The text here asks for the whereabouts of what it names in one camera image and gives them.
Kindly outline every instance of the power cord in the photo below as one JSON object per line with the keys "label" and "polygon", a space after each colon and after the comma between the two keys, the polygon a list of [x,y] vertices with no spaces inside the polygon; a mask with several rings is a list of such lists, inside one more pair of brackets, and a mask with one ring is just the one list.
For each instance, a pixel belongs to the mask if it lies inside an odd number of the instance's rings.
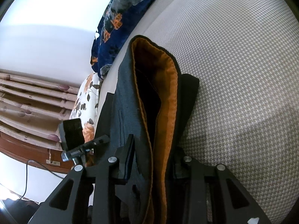
{"label": "power cord", "polygon": [[39,163],[38,161],[35,161],[35,160],[28,160],[28,161],[26,162],[26,185],[25,185],[25,192],[24,192],[24,194],[22,195],[22,197],[21,197],[20,199],[18,199],[18,201],[21,200],[21,199],[25,196],[26,191],[27,191],[27,182],[28,182],[28,163],[29,163],[30,161],[36,162],[37,164],[41,165],[45,170],[49,171],[50,173],[52,173],[52,174],[55,175],[56,177],[58,177],[58,178],[60,178],[60,179],[63,179],[63,177],[57,175],[56,173],[53,173],[51,170],[49,170],[47,167],[45,167],[43,164]]}

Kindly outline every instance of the beige curtain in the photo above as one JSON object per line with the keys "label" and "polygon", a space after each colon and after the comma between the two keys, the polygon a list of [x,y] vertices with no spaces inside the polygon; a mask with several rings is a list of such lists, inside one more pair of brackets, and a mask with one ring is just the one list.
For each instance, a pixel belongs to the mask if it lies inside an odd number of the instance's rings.
{"label": "beige curtain", "polygon": [[61,150],[58,124],[69,119],[78,88],[0,72],[0,131]]}

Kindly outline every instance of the wall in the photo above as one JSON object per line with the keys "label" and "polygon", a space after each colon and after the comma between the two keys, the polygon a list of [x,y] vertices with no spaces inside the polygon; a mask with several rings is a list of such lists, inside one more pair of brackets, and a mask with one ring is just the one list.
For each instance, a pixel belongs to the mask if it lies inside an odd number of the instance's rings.
{"label": "wall", "polygon": [[79,86],[110,0],[15,0],[0,22],[0,69]]}

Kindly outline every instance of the houndstooth fabric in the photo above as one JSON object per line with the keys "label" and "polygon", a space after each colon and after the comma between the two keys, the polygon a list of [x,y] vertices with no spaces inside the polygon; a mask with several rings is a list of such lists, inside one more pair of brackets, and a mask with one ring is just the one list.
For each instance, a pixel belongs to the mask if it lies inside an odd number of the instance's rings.
{"label": "houndstooth fabric", "polygon": [[285,1],[156,0],[136,34],[200,79],[186,154],[226,164],[280,223],[299,196],[299,24]]}

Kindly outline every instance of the blue floral blanket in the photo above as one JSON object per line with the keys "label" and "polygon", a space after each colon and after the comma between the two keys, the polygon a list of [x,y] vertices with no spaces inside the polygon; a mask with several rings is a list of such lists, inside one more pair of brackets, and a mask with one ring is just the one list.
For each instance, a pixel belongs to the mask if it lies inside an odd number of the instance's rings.
{"label": "blue floral blanket", "polygon": [[90,64],[102,81],[123,44],[154,0],[111,0],[99,23]]}

